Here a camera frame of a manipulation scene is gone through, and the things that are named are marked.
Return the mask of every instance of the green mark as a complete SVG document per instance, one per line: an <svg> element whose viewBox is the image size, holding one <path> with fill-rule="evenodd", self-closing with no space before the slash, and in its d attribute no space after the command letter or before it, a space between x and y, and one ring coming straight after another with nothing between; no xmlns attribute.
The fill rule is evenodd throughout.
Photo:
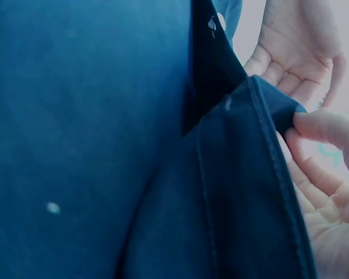
<svg viewBox="0 0 349 279"><path fill-rule="evenodd" d="M327 151L324 144L319 144L319 151L324 156L333 158L333 166L334 167L339 166L339 160L341 160L341 158L343 157L343 154L340 150Z"/></svg>

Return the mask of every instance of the fingers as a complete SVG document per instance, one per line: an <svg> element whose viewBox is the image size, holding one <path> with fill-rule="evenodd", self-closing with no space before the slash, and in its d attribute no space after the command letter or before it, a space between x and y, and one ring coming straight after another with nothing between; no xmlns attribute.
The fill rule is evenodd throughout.
<svg viewBox="0 0 349 279"><path fill-rule="evenodd" d="M295 74L286 74L282 81L278 84L277 88L287 95L291 95L291 93L299 86L301 80Z"/></svg>
<svg viewBox="0 0 349 279"><path fill-rule="evenodd" d="M320 87L320 84L311 80L304 80L299 86L290 94L291 98L303 106L308 106L314 92Z"/></svg>
<svg viewBox="0 0 349 279"><path fill-rule="evenodd" d="M244 65L244 70L249 76L261 76L266 72L272 57L263 47L257 45L251 58Z"/></svg>
<svg viewBox="0 0 349 279"><path fill-rule="evenodd" d="M340 150L344 149L349 136L349 120L326 109L312 113L295 113L293 122L304 138L328 142Z"/></svg>
<svg viewBox="0 0 349 279"><path fill-rule="evenodd" d="M337 189L344 184L343 180L338 179L336 176L322 169L311 156L305 154L305 139L303 139L295 129L290 129L287 132L286 140L297 166L305 173L309 181L326 194L326 196L333 195Z"/></svg>
<svg viewBox="0 0 349 279"><path fill-rule="evenodd" d="M268 83L277 86L280 80L286 74L286 70L276 62L271 62L262 78Z"/></svg>
<svg viewBox="0 0 349 279"><path fill-rule="evenodd" d="M336 97L340 85L344 80L346 73L347 61L344 54L340 54L333 59L332 75L331 75L331 84L328 93L326 94L325 99L323 100L323 106L329 106Z"/></svg>
<svg viewBox="0 0 349 279"><path fill-rule="evenodd" d="M328 196L310 182L309 178L300 169L293 159L289 148L280 134L277 133L278 141L284 158L289 168L292 181L295 185L297 197L304 213L311 212L324 205Z"/></svg>
<svg viewBox="0 0 349 279"><path fill-rule="evenodd" d="M349 120L342 115L320 109L313 113L295 113L294 125L307 139L328 142L343 151L349 170Z"/></svg>

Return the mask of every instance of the dark blue fabric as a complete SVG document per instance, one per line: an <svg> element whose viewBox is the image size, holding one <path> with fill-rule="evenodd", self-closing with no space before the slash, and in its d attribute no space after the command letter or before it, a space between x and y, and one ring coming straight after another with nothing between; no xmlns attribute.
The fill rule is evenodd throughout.
<svg viewBox="0 0 349 279"><path fill-rule="evenodd" d="M259 77L213 108L147 189L121 278L316 278L275 134L298 111Z"/></svg>

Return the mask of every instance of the seam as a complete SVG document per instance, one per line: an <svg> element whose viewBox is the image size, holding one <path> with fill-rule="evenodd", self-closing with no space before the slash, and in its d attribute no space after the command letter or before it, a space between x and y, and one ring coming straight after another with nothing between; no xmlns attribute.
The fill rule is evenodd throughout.
<svg viewBox="0 0 349 279"><path fill-rule="evenodd" d="M301 275L304 278L308 278L308 276L306 274L308 274L307 272L305 272L305 264L303 262L303 258L302 258L302 252L300 249L300 236L299 233L297 231L297 226L294 224L294 220L292 217L292 214L290 214L289 212L289 197L287 196L287 192L284 190L283 184L285 183L285 179L283 177L283 175L281 174L281 166L280 166L280 160L279 158L277 158L276 154L275 154L275 148L274 148L274 143L271 140L271 133L269 132L268 129L266 129L267 123L265 122L264 116L262 115L263 113L258 109L258 105L262 106L263 104L261 104L261 102L259 102L259 99L257 97L257 91L259 90L258 85L255 84L255 80L249 81L248 82L250 84L250 86L252 86L252 90L251 90L251 99L252 99L252 103L255 109L255 112L257 114L257 118L258 118L258 123L259 123L259 130L263 135L263 139L266 145L266 150L268 151L269 154L269 158L272 161L272 166L274 168L274 174L276 177L276 180L278 182L279 185L279 190L280 193L282 195L283 198L283 204L284 204L284 209L286 212L286 217L290 223L290 231L291 231L291 235L293 236L294 239L294 245L295 245L295 252L296 252L296 257L298 259L298 262L300 264L300 270L301 270Z"/></svg>
<svg viewBox="0 0 349 279"><path fill-rule="evenodd" d="M196 135L196 149L197 149L197 162L198 162L198 170L201 178L201 184L202 184L202 194L203 194L203 202L204 202L204 211L205 211L205 218L208 226L208 237L209 237L209 246L211 247L211 257L212 257L212 267L213 267L213 278L218 279L218 259L217 259L217 251L216 251L216 243L215 243L215 229L214 224L212 222L212 212L211 212L211 204L209 202L209 196L208 196L208 190L206 187L206 179L205 179L205 172L204 172L204 164L203 164L203 158L202 158L202 152L201 152L201 146L200 146L200 130L201 130L201 124L203 119L201 119L198 128L197 128L197 135Z"/></svg>

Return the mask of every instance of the palm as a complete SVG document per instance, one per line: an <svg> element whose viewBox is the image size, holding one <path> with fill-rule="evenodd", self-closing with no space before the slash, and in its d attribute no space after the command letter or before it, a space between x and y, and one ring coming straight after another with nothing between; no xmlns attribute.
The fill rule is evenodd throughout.
<svg viewBox="0 0 349 279"><path fill-rule="evenodd" d="M258 45L245 69L306 104L332 63L329 97L336 92L343 62L328 0L267 0Z"/></svg>
<svg viewBox="0 0 349 279"><path fill-rule="evenodd" d="M319 278L349 278L349 184L304 159L299 138L289 133L281 147L307 225Z"/></svg>

